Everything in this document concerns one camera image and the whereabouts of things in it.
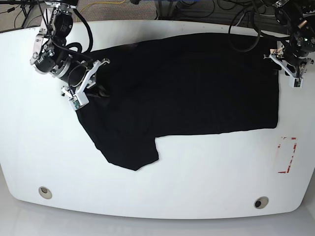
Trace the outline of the black tripod stand legs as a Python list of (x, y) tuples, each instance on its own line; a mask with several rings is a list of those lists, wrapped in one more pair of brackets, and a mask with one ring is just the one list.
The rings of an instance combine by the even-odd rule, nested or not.
[(52, 0), (1, 0), (0, 1), (0, 31), (7, 32), (21, 30), (29, 27), (31, 21), (38, 19), (39, 16), (31, 19), (32, 13), (38, 6), (44, 10), (51, 6)]

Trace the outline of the right table grommet hole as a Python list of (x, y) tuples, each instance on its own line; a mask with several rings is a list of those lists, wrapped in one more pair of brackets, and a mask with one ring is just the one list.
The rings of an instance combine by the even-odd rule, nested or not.
[(269, 198), (268, 197), (260, 197), (258, 199), (255, 200), (254, 202), (254, 207), (256, 209), (263, 209), (265, 208), (269, 203)]

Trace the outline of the left table grommet hole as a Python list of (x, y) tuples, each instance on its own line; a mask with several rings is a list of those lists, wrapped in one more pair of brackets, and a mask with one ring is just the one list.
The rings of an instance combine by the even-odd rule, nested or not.
[(41, 197), (43, 197), (44, 199), (51, 199), (52, 198), (52, 192), (46, 188), (46, 187), (39, 187), (38, 192), (40, 194)]

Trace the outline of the table grommet hole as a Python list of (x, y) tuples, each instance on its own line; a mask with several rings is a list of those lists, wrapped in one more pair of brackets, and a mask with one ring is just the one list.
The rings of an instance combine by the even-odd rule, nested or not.
[(52, 192), (46, 188), (46, 187), (39, 187), (38, 192), (40, 194), (41, 197), (43, 197), (44, 199), (51, 199), (52, 198)]
[(255, 200), (254, 202), (254, 207), (256, 209), (263, 209), (265, 208), (269, 203), (269, 198), (268, 197), (260, 197), (258, 199)]

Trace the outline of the red tape marking rectangle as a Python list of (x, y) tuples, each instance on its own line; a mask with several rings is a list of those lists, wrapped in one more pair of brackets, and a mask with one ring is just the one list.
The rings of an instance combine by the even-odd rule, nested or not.
[(278, 174), (287, 174), (294, 158), (297, 138), (281, 137), (277, 146), (274, 169)]

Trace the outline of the black t-shirt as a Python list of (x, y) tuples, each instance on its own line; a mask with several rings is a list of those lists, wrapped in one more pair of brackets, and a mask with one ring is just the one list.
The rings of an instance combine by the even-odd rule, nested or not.
[(279, 78), (264, 58), (276, 42), (263, 38), (238, 53), (223, 33), (197, 33), (98, 50), (102, 96), (76, 114), (95, 147), (116, 166), (137, 171), (158, 160), (155, 139), (274, 129)]

